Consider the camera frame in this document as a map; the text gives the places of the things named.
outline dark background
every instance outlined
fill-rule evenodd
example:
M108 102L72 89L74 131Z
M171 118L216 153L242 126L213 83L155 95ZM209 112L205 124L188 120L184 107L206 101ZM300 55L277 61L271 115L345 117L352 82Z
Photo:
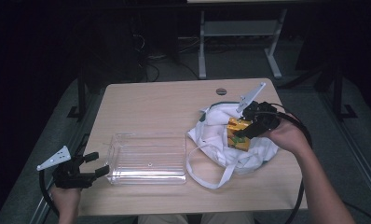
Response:
M80 71L92 92L109 83L137 82L145 72L139 64L150 51L159 49L179 60L177 36L199 34L197 10L75 10L91 8L90 3L0 1L0 209L54 107ZM269 16L268 11L272 8L260 6L254 13L214 10L208 16L249 19ZM132 34L145 37L146 51L134 50ZM296 36L306 41L299 69L335 59L371 107L371 0L289 7L282 38Z

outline person's arm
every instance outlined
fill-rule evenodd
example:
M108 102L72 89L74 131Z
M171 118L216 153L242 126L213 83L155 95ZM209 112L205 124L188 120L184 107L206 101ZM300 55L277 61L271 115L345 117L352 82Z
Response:
M278 128L264 133L263 136L295 155L303 176L313 223L355 223L325 175L306 137L295 125L282 119Z
M78 204L81 198L80 189L51 188L52 200L60 217L59 224L74 224L78 216Z

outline gray floor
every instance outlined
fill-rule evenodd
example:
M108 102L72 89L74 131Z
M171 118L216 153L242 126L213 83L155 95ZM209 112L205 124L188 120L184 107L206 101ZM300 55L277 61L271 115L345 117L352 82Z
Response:
M273 78L263 48L266 42L251 40L247 48L232 49L206 55L207 79L268 77L275 85L281 85L299 76L295 71L301 41L281 41L275 53L283 78ZM195 51L181 54L184 65L162 59L151 61L159 69L157 81L195 80L198 72L198 56ZM147 69L149 79L154 79L157 70ZM311 85L314 78L291 90L278 90L282 104L296 113L309 128L314 150L340 197L371 215L371 185L363 175L362 167L353 155L349 141L344 137L343 127L354 137L371 167L371 111L365 105L357 88L344 80L343 104L351 105L358 119L346 119L338 123L330 108L332 93L320 94ZM81 121L68 119L70 108L77 105L76 80L69 86L53 112L46 129L34 147L29 160L11 191L0 213L0 223L37 223L36 208L41 202L36 165L58 151L63 145L74 150L85 133L89 133L99 109L101 94L87 94L87 115ZM371 219L350 208L357 223L371 223ZM289 211L257 212L254 216L260 223L283 223ZM293 223L308 223L308 211L300 211ZM49 213L46 223L56 223L57 218ZM78 223L131 223L125 217L80 217Z

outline human hand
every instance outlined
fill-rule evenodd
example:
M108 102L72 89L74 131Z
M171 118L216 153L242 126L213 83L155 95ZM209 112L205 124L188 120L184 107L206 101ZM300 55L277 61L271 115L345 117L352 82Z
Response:
M51 188L52 201L60 213L59 223L76 223L78 204L81 199L81 189Z
M302 150L310 148L305 135L287 119L281 119L281 123L277 128L267 131L260 136L269 138L278 147L290 151L295 155Z

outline yellow object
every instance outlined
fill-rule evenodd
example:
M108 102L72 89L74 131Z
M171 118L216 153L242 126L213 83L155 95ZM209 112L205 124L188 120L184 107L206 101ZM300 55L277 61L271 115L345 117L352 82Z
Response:
M250 139L247 137L238 137L234 132L243 130L252 122L244 119L230 118L227 125L228 147L236 148L242 151L248 151Z

